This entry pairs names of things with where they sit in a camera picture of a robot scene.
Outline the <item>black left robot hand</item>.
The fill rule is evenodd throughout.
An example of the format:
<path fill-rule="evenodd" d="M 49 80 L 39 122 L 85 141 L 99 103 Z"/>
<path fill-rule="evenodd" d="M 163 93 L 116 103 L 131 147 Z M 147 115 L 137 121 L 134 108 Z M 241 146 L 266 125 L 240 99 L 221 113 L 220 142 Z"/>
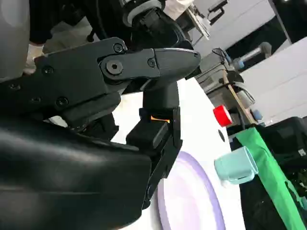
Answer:
<path fill-rule="evenodd" d="M 130 46 L 134 50 L 147 48 L 183 48 L 193 50 L 181 27 L 161 9 L 147 10 L 132 21 Z"/>

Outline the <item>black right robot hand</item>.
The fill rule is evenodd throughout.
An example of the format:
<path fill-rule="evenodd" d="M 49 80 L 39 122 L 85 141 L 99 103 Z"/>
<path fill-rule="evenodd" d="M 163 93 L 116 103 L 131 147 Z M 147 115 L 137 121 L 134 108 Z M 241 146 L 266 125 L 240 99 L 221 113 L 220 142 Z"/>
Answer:
<path fill-rule="evenodd" d="M 115 230 L 135 222 L 182 147 L 183 48 L 113 37 L 35 60 L 0 85 L 0 227 Z"/>

